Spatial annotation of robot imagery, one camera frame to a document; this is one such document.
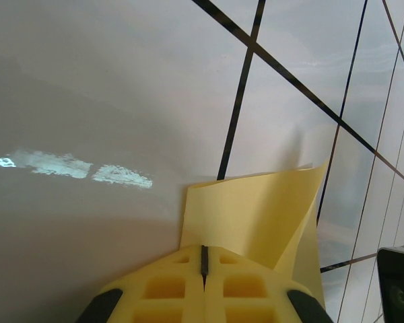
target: black device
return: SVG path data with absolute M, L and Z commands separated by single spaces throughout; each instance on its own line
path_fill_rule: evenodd
M 404 247 L 381 248 L 377 266 L 384 321 L 404 323 Z

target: black rubber pad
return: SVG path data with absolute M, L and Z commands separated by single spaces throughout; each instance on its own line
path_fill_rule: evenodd
M 122 294 L 121 289 L 111 289 L 95 296 L 76 323 L 107 323 Z
M 201 247 L 201 275 L 203 279 L 203 289 L 205 290 L 205 284 L 207 282 L 207 276 L 209 273 L 209 265 L 208 265 L 208 247 Z
M 333 323 L 314 297 L 296 290 L 288 291 L 288 297 L 302 323 Z

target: yellow paper sheet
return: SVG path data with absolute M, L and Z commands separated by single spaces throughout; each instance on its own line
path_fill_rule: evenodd
M 191 186 L 180 247 L 219 246 L 305 285 L 324 304 L 314 200 L 325 165 Z

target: camera lens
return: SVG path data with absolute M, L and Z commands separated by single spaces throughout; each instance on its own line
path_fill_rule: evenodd
M 404 310 L 404 292 L 396 285 L 391 286 L 390 290 L 391 301 L 398 310 Z

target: yellow foam block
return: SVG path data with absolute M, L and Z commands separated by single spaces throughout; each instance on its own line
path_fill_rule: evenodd
M 288 291 L 302 285 L 219 247 L 208 247 L 209 274 L 201 275 L 201 247 L 179 250 L 105 286 L 121 293 L 92 309 L 108 323 L 301 323 Z
M 314 201 L 325 165 L 191 186 L 180 247 L 219 246 L 307 286 L 323 305 Z

